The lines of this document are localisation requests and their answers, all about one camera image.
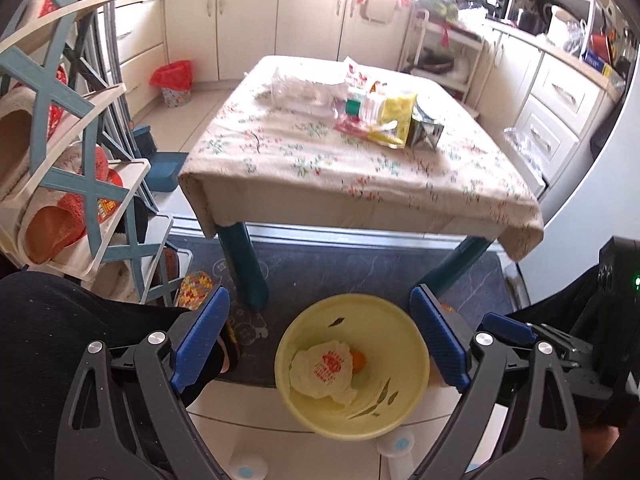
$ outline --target red plastic bag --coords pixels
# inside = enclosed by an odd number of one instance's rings
[[[161,66],[151,76],[149,84],[169,90],[186,91],[191,89],[193,73],[191,73],[191,61],[176,61]]]

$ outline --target drawer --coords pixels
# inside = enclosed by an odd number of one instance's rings
[[[560,119],[531,95],[527,98],[515,127],[531,139],[540,160],[542,174],[552,184],[580,141]]]
[[[126,97],[131,117],[160,94],[160,89],[151,86],[149,80],[156,68],[164,64],[164,45],[161,44],[120,66],[122,81],[127,87]]]
[[[579,137],[588,129],[591,113],[600,105],[601,89],[555,57],[545,54],[531,93]]]
[[[160,0],[129,4],[115,9],[116,42],[120,63],[161,44],[162,12]],[[98,26],[104,30],[104,14],[98,14]],[[100,34],[102,51],[106,53],[106,42]]]

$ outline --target table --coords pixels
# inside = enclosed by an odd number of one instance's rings
[[[439,295],[498,240],[515,261],[543,237],[538,202],[487,133],[437,83],[363,68],[420,95],[445,125],[437,150],[393,150],[342,134],[331,121],[274,108],[276,68],[345,70],[325,60],[263,58],[231,94],[179,176],[207,237],[218,234],[238,293],[256,309],[268,288],[245,222],[468,235],[427,274]]]

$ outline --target yellow package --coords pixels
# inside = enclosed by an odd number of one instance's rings
[[[418,94],[404,94],[399,96],[388,96],[382,108],[380,115],[380,124],[397,121],[398,127],[396,134],[390,136],[386,132],[371,132],[369,139],[376,142],[387,143],[392,148],[404,148],[407,137],[409,136],[409,126],[411,125],[411,116],[414,113],[415,100]]]

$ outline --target blue sticker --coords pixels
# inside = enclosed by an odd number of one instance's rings
[[[403,449],[406,449],[409,446],[409,441],[406,438],[401,438],[400,440],[396,441],[396,449],[398,451],[402,451]]]
[[[241,467],[238,469],[238,474],[242,478],[251,478],[254,475],[254,472],[250,467]]]

